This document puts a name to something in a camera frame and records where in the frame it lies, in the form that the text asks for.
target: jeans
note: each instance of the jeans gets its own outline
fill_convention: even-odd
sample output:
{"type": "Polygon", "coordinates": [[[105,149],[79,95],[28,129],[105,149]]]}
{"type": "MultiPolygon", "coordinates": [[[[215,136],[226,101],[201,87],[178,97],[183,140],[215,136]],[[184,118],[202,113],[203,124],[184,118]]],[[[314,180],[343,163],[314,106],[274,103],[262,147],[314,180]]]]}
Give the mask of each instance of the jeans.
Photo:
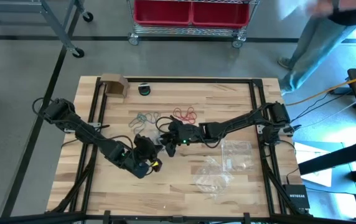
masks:
{"type": "Polygon", "coordinates": [[[297,90],[355,29],[356,26],[336,24],[326,17],[310,18],[287,64],[291,71],[279,81],[282,91],[297,90]]]}

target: metal cart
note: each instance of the metal cart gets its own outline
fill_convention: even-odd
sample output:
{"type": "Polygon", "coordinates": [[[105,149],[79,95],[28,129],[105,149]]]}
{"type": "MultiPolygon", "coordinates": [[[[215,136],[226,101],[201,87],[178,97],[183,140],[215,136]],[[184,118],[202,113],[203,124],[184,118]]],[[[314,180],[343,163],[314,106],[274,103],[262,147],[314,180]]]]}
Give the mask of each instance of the metal cart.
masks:
{"type": "Polygon", "coordinates": [[[76,58],[84,57],[84,51],[72,44],[72,40],[66,32],[66,27],[72,14],[73,7],[76,6],[83,16],[84,21],[91,22],[93,15],[87,12],[83,6],[82,0],[70,0],[67,7],[67,13],[63,22],[59,22],[55,14],[52,12],[45,0],[2,0],[0,1],[0,12],[16,12],[16,13],[40,13],[43,15],[46,23],[39,22],[4,22],[0,20],[0,25],[12,26],[51,26],[52,30],[59,37],[64,46],[73,53],[76,58]]]}
{"type": "Polygon", "coordinates": [[[138,34],[174,34],[174,35],[212,35],[233,37],[232,47],[242,47],[247,37],[247,27],[253,19],[255,12],[261,0],[153,0],[153,1],[189,1],[189,2],[208,2],[208,3],[231,3],[231,4],[251,4],[253,7],[250,12],[250,21],[247,26],[241,29],[224,29],[208,27],[167,27],[167,26],[141,26],[134,21],[134,9],[131,7],[131,0],[126,0],[131,20],[133,23],[133,32],[128,34],[128,41],[132,45],[138,45],[138,34]]]}

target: netgear logo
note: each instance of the netgear logo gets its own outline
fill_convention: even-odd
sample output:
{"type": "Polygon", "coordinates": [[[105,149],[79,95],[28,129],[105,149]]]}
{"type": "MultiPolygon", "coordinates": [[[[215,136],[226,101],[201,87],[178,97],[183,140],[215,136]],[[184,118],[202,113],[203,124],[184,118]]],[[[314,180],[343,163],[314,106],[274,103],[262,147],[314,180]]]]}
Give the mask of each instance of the netgear logo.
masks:
{"type": "Polygon", "coordinates": [[[305,195],[290,195],[290,197],[305,198],[305,195]]]}

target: person's arm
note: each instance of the person's arm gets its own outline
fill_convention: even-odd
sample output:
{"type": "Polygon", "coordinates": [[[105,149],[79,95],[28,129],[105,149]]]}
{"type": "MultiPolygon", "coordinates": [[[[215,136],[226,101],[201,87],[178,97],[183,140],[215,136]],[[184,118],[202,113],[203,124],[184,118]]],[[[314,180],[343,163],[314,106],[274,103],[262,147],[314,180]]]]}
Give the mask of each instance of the person's arm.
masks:
{"type": "MultiPolygon", "coordinates": [[[[339,11],[349,11],[356,9],[356,0],[340,0],[339,11]]],[[[333,13],[332,0],[317,0],[316,4],[309,9],[311,14],[316,16],[328,16],[333,13]]]]}

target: white sheet of paper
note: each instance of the white sheet of paper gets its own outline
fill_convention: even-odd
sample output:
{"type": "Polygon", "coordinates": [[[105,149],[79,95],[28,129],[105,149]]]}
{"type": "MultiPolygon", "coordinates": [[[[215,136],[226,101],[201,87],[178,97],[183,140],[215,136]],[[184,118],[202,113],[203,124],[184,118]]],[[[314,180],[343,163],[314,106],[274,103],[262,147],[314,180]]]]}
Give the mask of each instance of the white sheet of paper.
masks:
{"type": "MultiPolygon", "coordinates": [[[[314,159],[316,157],[323,156],[329,153],[328,151],[311,147],[311,146],[306,146],[304,144],[297,143],[297,142],[296,142],[296,151],[297,151],[296,154],[297,163],[302,163],[310,159],[314,159]]],[[[332,169],[330,168],[319,172],[302,175],[301,178],[317,184],[324,185],[326,187],[331,187],[332,169]]]]}
{"type": "Polygon", "coordinates": [[[305,12],[308,4],[314,4],[317,0],[275,0],[279,18],[283,20],[292,14],[297,8],[305,12]]]}

